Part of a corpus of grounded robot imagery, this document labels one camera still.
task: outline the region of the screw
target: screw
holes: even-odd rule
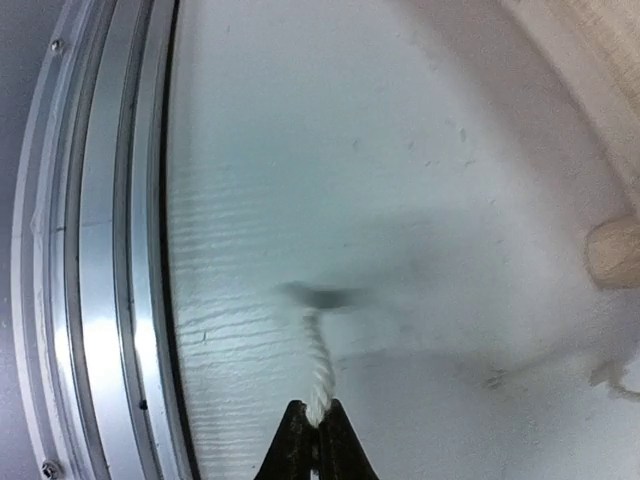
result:
[[[57,463],[52,460],[45,460],[40,468],[44,478],[48,480],[57,480],[60,478],[61,469]]]
[[[51,42],[51,51],[53,53],[60,53],[63,47],[64,40],[62,40],[61,38],[56,38],[53,42]]]

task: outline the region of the twisted rope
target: twisted rope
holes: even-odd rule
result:
[[[309,339],[309,355],[313,360],[314,384],[307,404],[307,420],[318,428],[331,407],[335,395],[336,375],[331,363],[331,354],[320,329],[320,312],[316,309],[305,313],[304,330]]]

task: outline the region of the dark gap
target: dark gap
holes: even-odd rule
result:
[[[202,480],[198,462],[196,459],[191,429],[189,428],[189,415],[182,387],[180,375],[180,359],[178,357],[178,345],[175,335],[175,318],[173,315],[173,299],[171,298],[171,279],[169,277],[169,242],[168,242],[168,209],[167,209],[167,135],[169,125],[169,92],[171,91],[171,72],[173,71],[173,59],[175,56],[176,28],[178,23],[178,12],[180,10],[180,0],[176,0],[171,19],[171,33],[169,35],[169,53],[167,58],[167,68],[165,71],[164,93],[162,103],[162,126],[160,134],[160,168],[159,168],[159,192],[160,192],[160,269],[162,275],[162,299],[164,302],[165,321],[167,327],[167,340],[169,344],[169,358],[171,360],[171,373],[173,384],[176,389],[176,401],[178,403],[178,413],[180,415],[180,426],[185,441],[189,466],[194,480]]]

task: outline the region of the white wall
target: white wall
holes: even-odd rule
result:
[[[170,245],[204,477],[252,478],[306,398],[288,281],[369,290],[324,327],[381,478],[637,475],[640,405],[588,371],[635,354],[640,295],[597,292],[582,265],[624,198],[494,2],[181,8]]]

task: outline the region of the metal rim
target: metal rim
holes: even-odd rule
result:
[[[47,478],[193,478],[158,277],[175,8],[68,0],[38,79],[11,283],[20,387]]]

